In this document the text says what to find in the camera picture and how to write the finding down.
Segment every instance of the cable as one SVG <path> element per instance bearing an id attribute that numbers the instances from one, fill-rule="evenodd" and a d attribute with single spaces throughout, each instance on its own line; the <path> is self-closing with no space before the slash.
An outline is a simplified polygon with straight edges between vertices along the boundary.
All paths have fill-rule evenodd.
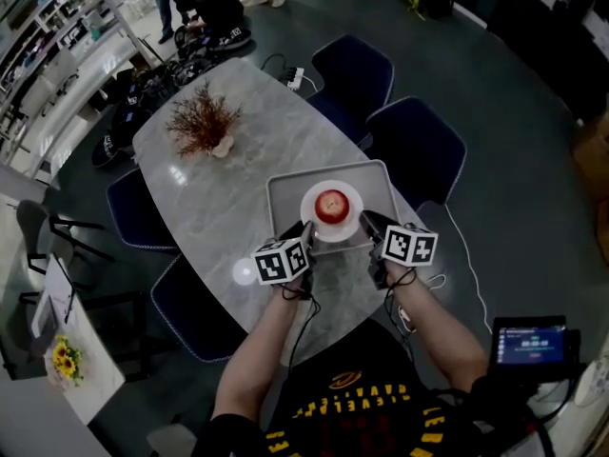
<path id="1" fill-rule="evenodd" d="M 308 78 L 308 77 L 306 77 L 306 76 L 304 76 L 304 75 L 303 75 L 303 79 L 304 79 L 304 80 L 306 80 L 306 81 L 308 81 L 308 82 L 309 82 L 311 85 L 313 85 L 313 89 L 315 90 L 315 92 L 316 92 L 316 93 L 319 91 L 319 90 L 317 89 L 317 87 L 315 86 L 315 82 L 314 82 L 314 81 L 313 81 L 311 78 Z"/>
<path id="2" fill-rule="evenodd" d="M 402 280 L 410 273 L 414 273 L 414 276 L 412 278 L 412 280 L 408 281 L 407 283 L 402 283 Z M 384 310 L 387 313 L 387 316 L 389 317 L 389 320 L 391 321 L 391 323 L 393 324 L 393 327 L 395 328 L 395 330 L 398 331 L 398 333 L 400 334 L 400 337 L 402 338 L 402 343 L 405 346 L 406 351 L 408 352 L 408 356 L 410 357 L 410 360 L 412 361 L 412 363 L 414 364 L 415 360 L 414 360 L 414 353 L 412 351 L 412 347 L 410 346 L 410 342 L 409 342 L 409 338 L 410 338 L 410 334 L 408 334 L 407 336 L 402 332 L 402 330 L 400 329 L 400 327 L 398 327 L 397 322 L 395 321 L 395 319 L 393 318 L 393 300 L 394 300 L 394 296 L 393 296 L 393 292 L 394 289 L 398 286 L 408 286 L 411 285 L 412 283 L 415 282 L 415 280 L 417 279 L 417 271 L 414 268 L 409 269 L 407 272 L 405 272 L 400 279 L 398 279 L 398 281 L 396 281 L 395 283 L 393 283 L 392 285 L 389 286 L 389 288 L 387 289 L 387 293 L 384 296 L 384 300 L 383 300 L 383 306 L 384 306 Z"/>
<path id="3" fill-rule="evenodd" d="M 558 381 L 556 383 L 556 385 L 554 387 L 552 387 L 552 389 L 550 389 L 547 393 L 545 393 L 543 396 L 540 396 L 539 398 L 533 398 L 533 400 L 537 401 L 538 403 L 543 402 L 548 397 L 550 397 L 552 394 L 554 394 L 554 391 L 556 391 L 560 387 L 560 385 L 562 385 L 562 381 Z"/>
<path id="4" fill-rule="evenodd" d="M 283 54 L 281 54 L 280 52 L 275 52 L 274 54 L 271 54 L 270 56 L 268 56 L 265 61 L 263 62 L 263 65 L 260 66 L 260 71 L 264 71 L 266 65 L 268 64 L 268 62 L 273 59 L 274 57 L 281 57 L 284 59 L 284 65 L 282 66 L 282 70 L 285 70 L 285 66 L 287 65 L 287 59 L 285 58 L 285 56 Z"/>
<path id="5" fill-rule="evenodd" d="M 311 322 L 311 320 L 313 320 L 313 318 L 315 318 L 320 313 L 320 311 L 322 311 L 322 306 L 315 299 L 315 297 L 313 296 L 313 293 L 311 293 L 309 291 L 304 291 L 302 289 L 296 290 L 296 289 L 288 288 L 285 284 L 280 285 L 280 286 L 282 287 L 282 297 L 285 300 L 291 301 L 291 300 L 295 300 L 295 299 L 304 299 L 304 300 L 310 299 L 311 306 L 313 307 L 313 313 L 310 316 L 308 316 L 306 318 L 306 320 L 304 321 L 303 327 L 301 328 L 301 331 L 298 334 L 298 337 L 296 338 L 296 342 L 294 343 L 294 347 L 292 348 L 292 352 L 289 355 L 289 365 L 287 366 L 287 373 L 291 374 L 292 373 L 292 364 L 294 363 L 294 355 L 296 354 L 296 347 L 298 346 L 298 343 L 303 338 L 303 335 L 305 334 L 305 330 L 306 330 L 306 327 L 308 326 L 308 324 Z M 292 292 L 295 294 L 294 294 L 294 296 L 286 297 L 285 296 L 286 291 L 289 291 L 289 292 Z"/>
<path id="6" fill-rule="evenodd" d="M 542 418 L 539 418 L 540 423 L 542 425 L 548 423 L 550 420 L 552 420 L 556 415 L 558 415 L 560 413 L 560 411 L 564 408 L 564 406 L 569 402 L 569 400 L 573 396 L 573 393 L 575 392 L 575 388 L 576 388 L 576 379 L 570 379 L 569 380 L 569 389 L 567 390 L 567 393 L 564 395 L 564 399 L 562 400 L 562 403 L 560 403 L 560 406 L 557 407 L 551 413 L 545 415 Z"/>
<path id="7" fill-rule="evenodd" d="M 429 289 L 431 289 L 432 291 L 434 289 L 443 288 L 443 286 L 446 284 L 446 275 L 445 274 L 436 274 L 435 276 L 431 276 L 427 281 L 425 281 L 425 284 L 427 285 L 427 284 L 431 283 L 432 281 L 435 281 L 438 278 L 442 278 L 442 282 L 437 286 L 430 287 Z"/>
<path id="8" fill-rule="evenodd" d="M 461 230 L 459 229 L 457 222 L 455 222 L 455 219 L 453 218 L 453 215 L 451 214 L 450 209 L 448 208 L 448 205 L 444 204 L 444 207 L 446 208 L 446 213 L 448 213 L 448 218 L 450 218 L 450 221 L 455 226 L 455 229 L 457 230 L 457 233 L 459 234 L 459 236 L 461 237 L 461 240 L 463 242 L 463 247 L 465 248 L 465 254 L 467 255 L 467 264 L 469 266 L 469 270 L 472 271 L 472 275 L 474 276 L 474 281 L 476 282 L 476 294 L 482 304 L 482 309 L 484 310 L 484 325 L 486 326 L 488 333 L 490 333 L 492 335 L 493 329 L 490 327 L 490 325 L 488 325 L 488 309 L 486 308 L 486 303 L 484 302 L 484 299 L 482 298 L 482 295 L 480 294 L 480 283 L 478 281 L 478 276 L 476 275 L 476 271 L 474 270 L 474 267 L 472 266 L 472 259 L 469 255 L 469 248 L 467 247 L 467 242 L 465 242 L 465 237 L 463 237 L 463 234 L 462 234 Z"/>

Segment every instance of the white sneaker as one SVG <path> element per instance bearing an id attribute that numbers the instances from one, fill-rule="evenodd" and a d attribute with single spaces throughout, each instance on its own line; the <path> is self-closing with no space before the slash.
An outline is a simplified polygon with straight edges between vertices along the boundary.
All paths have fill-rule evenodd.
<path id="1" fill-rule="evenodd" d="M 270 0 L 247 0 L 247 1 L 244 3 L 244 6 L 245 6 L 245 7 L 256 7 L 256 6 L 258 6 L 258 5 L 265 4 L 265 3 L 269 2 L 269 1 L 270 1 Z"/>
<path id="2" fill-rule="evenodd" d="M 286 0 L 273 0 L 273 3 L 271 4 L 271 6 L 273 7 L 273 9 L 278 9 L 279 7 L 281 7 Z"/>

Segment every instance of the white vase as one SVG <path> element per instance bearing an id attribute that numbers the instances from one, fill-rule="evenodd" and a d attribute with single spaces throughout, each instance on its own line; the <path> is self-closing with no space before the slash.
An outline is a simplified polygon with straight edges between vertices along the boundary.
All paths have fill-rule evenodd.
<path id="1" fill-rule="evenodd" d="M 218 144 L 215 148 L 211 150 L 211 155 L 214 157 L 227 157 L 230 148 L 235 144 L 235 139 L 232 135 L 225 135 L 222 139 L 220 139 L 220 144 Z"/>

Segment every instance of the display screen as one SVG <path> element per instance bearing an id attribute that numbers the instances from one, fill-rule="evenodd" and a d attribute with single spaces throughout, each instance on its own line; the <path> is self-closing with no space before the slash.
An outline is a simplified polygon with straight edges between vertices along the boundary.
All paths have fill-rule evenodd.
<path id="1" fill-rule="evenodd" d="M 500 328 L 497 364 L 536 365 L 564 362 L 565 326 Z"/>

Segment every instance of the black t-shirt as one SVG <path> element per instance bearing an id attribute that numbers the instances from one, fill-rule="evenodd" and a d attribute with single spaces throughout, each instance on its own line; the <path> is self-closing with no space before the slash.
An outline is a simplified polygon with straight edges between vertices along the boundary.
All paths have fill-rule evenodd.
<path id="1" fill-rule="evenodd" d="M 244 6 L 239 0 L 197 0 L 195 9 L 209 27 L 218 30 L 232 30 L 244 18 Z"/>
<path id="2" fill-rule="evenodd" d="M 422 385 L 400 344 L 366 321 L 294 368 L 269 431 L 237 415 L 204 428 L 193 456 L 473 455 L 477 431 Z"/>

